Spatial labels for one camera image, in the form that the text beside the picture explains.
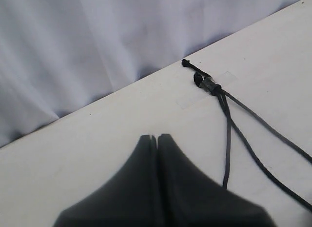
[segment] white curtain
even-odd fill
[[[295,1],[0,0],[0,146]]]

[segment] black cable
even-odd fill
[[[275,135],[277,138],[279,138],[281,141],[286,143],[288,146],[293,148],[297,153],[299,153],[301,156],[303,156],[306,160],[308,160],[312,164],[312,158],[309,154],[307,154],[304,150],[302,150],[300,147],[295,145],[293,142],[282,136],[280,133],[278,133],[275,129],[273,129],[268,123],[266,123],[261,117],[259,117],[256,113],[254,113],[252,110],[250,110],[247,106],[245,106],[243,103],[241,103],[238,99],[233,97],[231,94],[226,92],[221,88],[221,86],[214,82],[212,77],[200,70],[199,68],[195,67],[194,65],[190,64],[189,61],[183,60],[182,65],[184,67],[190,67],[193,70],[196,71],[194,75],[194,82],[196,85],[200,88],[205,89],[206,91],[210,92],[212,95],[216,96],[218,98],[220,107],[227,119],[227,146],[226,146],[226,162],[225,162],[225,172],[224,172],[224,178],[223,178],[223,187],[227,188],[229,174],[230,174],[230,152],[231,152],[231,126],[241,139],[241,141],[244,143],[246,149],[248,150],[249,154],[251,155],[252,159],[255,161],[257,166],[261,169],[261,171],[274,183],[276,184],[281,190],[283,190],[285,193],[287,193],[289,196],[294,198],[297,202],[299,202],[302,206],[304,206],[306,209],[308,209],[310,212],[312,212],[312,205],[309,204],[306,200],[301,198],[299,195],[294,193],[292,190],[290,190],[287,186],[285,186],[283,183],[281,183],[273,174],[271,174],[266,167],[262,164],[262,162],[259,160],[259,158],[256,156],[255,152],[253,151],[252,147],[248,143],[247,139],[243,135],[243,133],[240,131],[240,129],[237,127],[233,119],[231,118],[230,109],[226,100],[226,96],[229,97],[231,100],[233,100],[235,103],[237,103],[239,106],[241,106],[243,109],[245,109],[247,112],[251,114],[256,120],[258,120],[266,129],[268,129],[273,135]]]
[[[283,135],[281,135],[279,132],[277,132],[274,128],[272,128],[268,123],[266,123],[260,116],[258,116],[255,112],[253,112],[251,109],[249,109],[247,106],[245,106],[242,102],[240,102],[238,99],[233,97],[231,94],[226,92],[225,90],[220,91],[221,94],[224,94],[228,96],[231,100],[233,100],[236,104],[238,104],[240,107],[242,107],[244,110],[246,110],[249,114],[251,114],[252,117],[254,117],[259,123],[261,123],[267,130],[269,130],[273,135],[275,135],[278,139],[280,139],[282,142],[290,146],[292,149],[294,149],[298,154],[300,154],[302,157],[304,157],[307,161],[312,164],[312,157],[305,152],[303,149],[298,147],[296,144],[294,144],[292,141],[285,138]]]

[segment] white surface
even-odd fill
[[[188,59],[221,81],[229,72],[235,78],[224,89],[312,154],[311,30],[312,0],[304,0]],[[192,78],[176,62],[3,147],[0,226],[51,226],[63,209],[114,175],[142,134],[172,134],[221,183],[225,118]],[[263,163],[311,203],[311,166],[232,102],[230,108]],[[264,206],[278,226],[311,226],[312,216],[261,173],[233,136],[229,190]]]
[[[0,146],[298,0],[0,0]]]

